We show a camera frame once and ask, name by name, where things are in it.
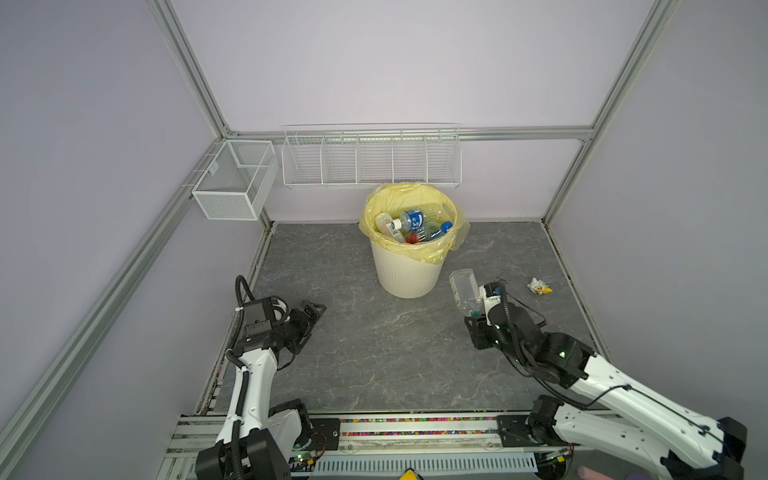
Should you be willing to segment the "white bottle red cap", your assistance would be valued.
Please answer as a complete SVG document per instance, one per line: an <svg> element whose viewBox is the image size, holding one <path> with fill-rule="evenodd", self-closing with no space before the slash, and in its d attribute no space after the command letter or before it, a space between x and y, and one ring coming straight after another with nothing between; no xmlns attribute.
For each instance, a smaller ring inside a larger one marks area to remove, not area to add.
<svg viewBox="0 0 768 480"><path fill-rule="evenodd" d="M391 238L399 243L404 243L405 238L402 235L402 232L395 227L394 219L391 217L391 215L387 212L382 212L378 214L375 217L375 224L378 228L378 231L388 237Z"/></svg>

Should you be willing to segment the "clear bottle blue tint red cap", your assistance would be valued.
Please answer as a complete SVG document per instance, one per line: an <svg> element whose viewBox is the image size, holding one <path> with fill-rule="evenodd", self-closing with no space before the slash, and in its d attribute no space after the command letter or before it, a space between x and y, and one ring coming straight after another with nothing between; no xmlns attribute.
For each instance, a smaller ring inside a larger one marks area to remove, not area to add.
<svg viewBox="0 0 768 480"><path fill-rule="evenodd" d="M431 234L425 230L409 232L405 237L408 244L420 244L429 242L432 240Z"/></svg>

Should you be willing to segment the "clear bottle blue label white cap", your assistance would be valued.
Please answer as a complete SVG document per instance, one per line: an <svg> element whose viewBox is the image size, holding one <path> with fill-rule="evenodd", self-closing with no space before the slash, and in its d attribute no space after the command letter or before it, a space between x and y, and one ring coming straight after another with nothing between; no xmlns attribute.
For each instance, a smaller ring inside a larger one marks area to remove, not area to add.
<svg viewBox="0 0 768 480"><path fill-rule="evenodd" d="M424 231L425 215L421 209L406 210L399 217L393 218L391 224L403 235L420 234Z"/></svg>

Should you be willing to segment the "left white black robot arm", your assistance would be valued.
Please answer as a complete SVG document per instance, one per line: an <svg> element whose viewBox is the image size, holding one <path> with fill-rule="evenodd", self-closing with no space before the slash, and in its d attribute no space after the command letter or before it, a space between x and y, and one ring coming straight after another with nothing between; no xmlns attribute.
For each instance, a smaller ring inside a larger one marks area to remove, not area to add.
<svg viewBox="0 0 768 480"><path fill-rule="evenodd" d="M293 449L311 443L315 430L299 399L270 405L273 380L303 350L327 307L303 301L289 308L278 296L256 298L244 276L235 280L242 337L224 352L235 383L224 425L213 446L200 451L197 479L289 479Z"/></svg>

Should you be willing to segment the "clear bottle green collar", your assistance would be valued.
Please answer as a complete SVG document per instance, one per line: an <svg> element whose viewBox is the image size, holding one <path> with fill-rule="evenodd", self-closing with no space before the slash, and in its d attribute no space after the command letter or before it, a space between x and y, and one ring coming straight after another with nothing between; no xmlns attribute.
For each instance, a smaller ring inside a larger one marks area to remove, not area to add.
<svg viewBox="0 0 768 480"><path fill-rule="evenodd" d="M479 318L483 315L483 302L472 269L453 271L449 276L449 284L456 306L464 317Z"/></svg>

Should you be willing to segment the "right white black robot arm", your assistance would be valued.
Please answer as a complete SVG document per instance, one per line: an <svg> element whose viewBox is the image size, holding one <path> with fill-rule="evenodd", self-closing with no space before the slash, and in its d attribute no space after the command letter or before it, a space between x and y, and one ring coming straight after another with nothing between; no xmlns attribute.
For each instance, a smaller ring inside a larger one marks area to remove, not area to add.
<svg viewBox="0 0 768 480"><path fill-rule="evenodd" d="M596 350L542 330L501 282L476 286L465 318L473 345L494 348L545 389L526 420L529 436L601 450L660 479L742 479L747 428L697 413L631 378Z"/></svg>

